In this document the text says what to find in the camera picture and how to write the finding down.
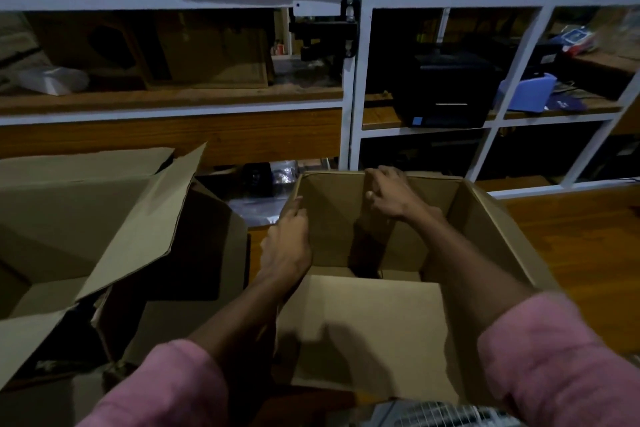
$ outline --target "printer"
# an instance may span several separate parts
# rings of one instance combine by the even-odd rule
[[[394,108],[412,127],[482,127],[505,71],[455,46],[423,45],[398,57],[389,86]]]

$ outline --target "pink shirt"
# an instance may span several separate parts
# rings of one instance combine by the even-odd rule
[[[538,294],[478,340],[486,379],[530,427],[640,423],[640,370],[606,348],[564,296]],[[223,426],[227,384],[193,342],[157,346],[80,427]]]

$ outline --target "cardboard box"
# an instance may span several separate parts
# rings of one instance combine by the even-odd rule
[[[90,75],[137,74],[125,27],[110,11],[26,12],[40,46],[55,66]]]
[[[36,361],[123,358],[147,300],[213,310],[242,291],[246,227],[192,182],[203,151],[160,171],[172,149],[0,160],[0,387]]]
[[[409,176],[489,259],[523,282],[559,290],[497,201],[462,178]],[[276,381],[495,404],[477,357],[480,331],[446,284],[430,277],[436,257],[417,233],[370,211],[369,186],[363,172],[310,172],[298,180],[293,196],[303,196],[308,212],[313,266],[278,318]]]
[[[273,82],[272,11],[155,10],[123,14],[148,88],[263,88]]]

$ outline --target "white shelving unit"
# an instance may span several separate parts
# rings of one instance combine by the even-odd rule
[[[66,11],[66,10],[144,10],[144,9],[259,9],[292,7],[300,17],[340,16],[342,0],[0,0],[0,12]],[[187,115],[217,115],[250,112],[278,112],[341,108],[340,169],[347,169],[351,114],[355,77],[355,59],[345,59],[342,70],[342,99],[284,101],[282,103],[247,103],[242,105],[199,105],[162,109],[114,110],[99,112],[60,112],[0,117],[0,126],[66,123],[138,118],[179,117]]]
[[[361,0],[362,9],[360,15],[360,42],[356,61],[355,94],[353,100],[353,124],[351,130],[351,153],[349,156],[349,169],[357,170],[360,162],[360,145],[363,139],[373,137],[387,137],[393,135],[413,135],[420,133],[432,133],[437,131],[449,131],[445,128],[384,128],[379,130],[362,130],[362,122],[365,108],[365,89],[367,83],[367,69],[369,64],[369,43],[371,38],[372,15],[375,9],[443,9],[443,17],[438,31],[440,40],[444,35],[446,20],[449,10],[459,7],[535,7],[536,11],[525,32],[511,68],[507,75],[507,90],[504,99],[496,108],[495,119],[484,123],[484,137],[479,145],[476,155],[468,170],[467,178],[475,181],[480,173],[482,165],[493,141],[502,127],[555,124],[585,121],[601,121],[602,125],[596,131],[589,144],[584,148],[571,169],[566,173],[564,180],[559,185],[550,185],[535,188],[524,188],[506,191],[496,191],[490,194],[494,197],[518,197],[537,194],[550,194],[554,192],[566,192],[571,190],[584,190],[587,188],[609,187],[612,185],[625,185],[630,181],[594,181],[577,183],[580,173],[584,171],[591,158],[598,151],[612,129],[620,121],[621,116],[633,103],[640,93],[640,71],[629,83],[627,89],[618,100],[619,111],[600,114],[574,114],[560,116],[523,117],[518,119],[506,119],[507,108],[513,98],[518,83],[531,57],[533,49],[540,36],[545,31],[549,20],[556,7],[580,7],[580,6],[607,6],[607,5],[640,5],[640,0]]]

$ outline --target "black bracket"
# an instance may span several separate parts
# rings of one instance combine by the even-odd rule
[[[295,22],[293,8],[289,9],[289,31],[296,39],[302,40],[300,59],[313,61],[326,56],[353,58],[358,49],[358,22],[360,20],[360,0],[342,0],[340,16],[329,21],[305,18]]]

